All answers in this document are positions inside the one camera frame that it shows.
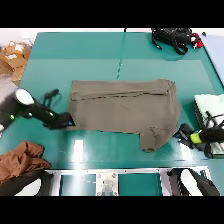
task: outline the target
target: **robotic arm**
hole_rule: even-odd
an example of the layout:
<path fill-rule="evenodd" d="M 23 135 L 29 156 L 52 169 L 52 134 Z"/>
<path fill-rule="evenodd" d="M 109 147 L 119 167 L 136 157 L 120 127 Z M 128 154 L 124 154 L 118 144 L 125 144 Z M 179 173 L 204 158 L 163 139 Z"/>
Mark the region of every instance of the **robotic arm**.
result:
<path fill-rule="evenodd" d="M 52 98 L 58 94 L 58 89 L 46 93 L 44 102 L 41 104 L 25 89 L 16 89 L 0 105 L 0 133 L 7 129 L 17 117 L 36 118 L 42 121 L 43 125 L 50 130 L 75 126 L 69 113 L 58 114 L 50 109 Z"/>

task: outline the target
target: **crumpled brown fabric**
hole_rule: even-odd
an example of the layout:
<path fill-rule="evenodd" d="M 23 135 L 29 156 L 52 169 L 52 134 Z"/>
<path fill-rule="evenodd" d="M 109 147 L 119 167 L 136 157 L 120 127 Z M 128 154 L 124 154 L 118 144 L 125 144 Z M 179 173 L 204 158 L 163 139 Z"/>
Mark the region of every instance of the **crumpled brown fabric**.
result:
<path fill-rule="evenodd" d="M 15 149 L 0 155 L 0 183 L 32 170 L 49 168 L 50 164 L 40 158 L 43 146 L 23 141 Z"/>

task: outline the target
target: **gray cloth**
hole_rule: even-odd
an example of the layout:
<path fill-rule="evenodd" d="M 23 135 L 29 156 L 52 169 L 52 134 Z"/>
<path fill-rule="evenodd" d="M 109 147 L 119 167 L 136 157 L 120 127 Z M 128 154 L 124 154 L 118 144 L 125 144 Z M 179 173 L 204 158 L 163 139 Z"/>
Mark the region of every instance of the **gray cloth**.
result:
<path fill-rule="evenodd" d="M 154 151 L 175 133 L 181 106 L 173 81 L 73 81 L 68 112 L 76 126 L 140 134 L 140 148 Z"/>

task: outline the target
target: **metal bracket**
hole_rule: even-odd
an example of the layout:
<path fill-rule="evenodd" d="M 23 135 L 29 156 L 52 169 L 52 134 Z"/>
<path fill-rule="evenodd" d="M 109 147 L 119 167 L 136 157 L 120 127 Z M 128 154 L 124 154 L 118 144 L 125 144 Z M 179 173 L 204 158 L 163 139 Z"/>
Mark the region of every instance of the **metal bracket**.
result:
<path fill-rule="evenodd" d="M 118 196 L 118 173 L 96 174 L 96 196 Z"/>

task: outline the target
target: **white floor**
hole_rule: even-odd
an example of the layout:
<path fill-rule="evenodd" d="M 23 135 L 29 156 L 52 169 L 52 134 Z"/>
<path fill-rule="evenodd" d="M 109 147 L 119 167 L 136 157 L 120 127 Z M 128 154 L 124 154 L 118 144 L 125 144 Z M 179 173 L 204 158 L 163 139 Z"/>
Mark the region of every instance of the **white floor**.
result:
<path fill-rule="evenodd" d="M 192 28 L 193 32 L 224 36 L 224 28 Z M 0 28 L 0 46 L 9 41 L 30 39 L 34 43 L 38 32 L 123 32 L 124 28 Z M 127 32 L 151 32 L 151 28 L 127 28 Z"/>

